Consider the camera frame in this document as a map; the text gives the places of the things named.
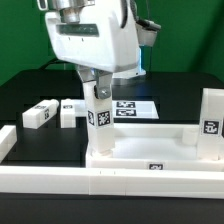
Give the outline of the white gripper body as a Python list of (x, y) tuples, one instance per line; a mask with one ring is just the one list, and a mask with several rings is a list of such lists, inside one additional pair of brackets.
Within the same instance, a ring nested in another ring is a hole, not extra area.
[(130, 0), (44, 0), (58, 59), (109, 72), (137, 66), (138, 37)]

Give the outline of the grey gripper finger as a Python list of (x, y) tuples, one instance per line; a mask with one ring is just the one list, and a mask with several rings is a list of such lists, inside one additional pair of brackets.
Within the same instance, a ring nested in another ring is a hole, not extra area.
[(94, 74), (89, 67), (78, 65), (77, 73), (83, 83), (91, 82), (95, 80)]
[(94, 86), (96, 98), (101, 100), (110, 98), (112, 95), (112, 73), (95, 69), (94, 78), (96, 81), (96, 85)]

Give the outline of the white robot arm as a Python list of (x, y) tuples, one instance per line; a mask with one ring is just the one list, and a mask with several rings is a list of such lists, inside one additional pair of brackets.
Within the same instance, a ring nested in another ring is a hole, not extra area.
[(116, 72), (139, 61), (136, 22), (130, 0), (36, 0), (45, 13), (56, 57), (87, 69), (83, 81), (94, 80), (99, 99), (111, 96)]

